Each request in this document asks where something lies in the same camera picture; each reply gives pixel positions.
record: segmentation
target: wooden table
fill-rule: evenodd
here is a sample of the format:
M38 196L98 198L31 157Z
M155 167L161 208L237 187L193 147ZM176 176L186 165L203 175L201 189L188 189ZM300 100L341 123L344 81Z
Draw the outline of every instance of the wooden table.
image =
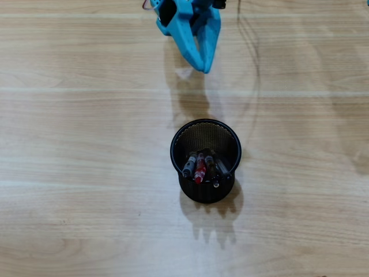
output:
M368 277L369 7L229 0L195 72L138 0L0 1L1 277ZM170 142L215 118L202 205Z

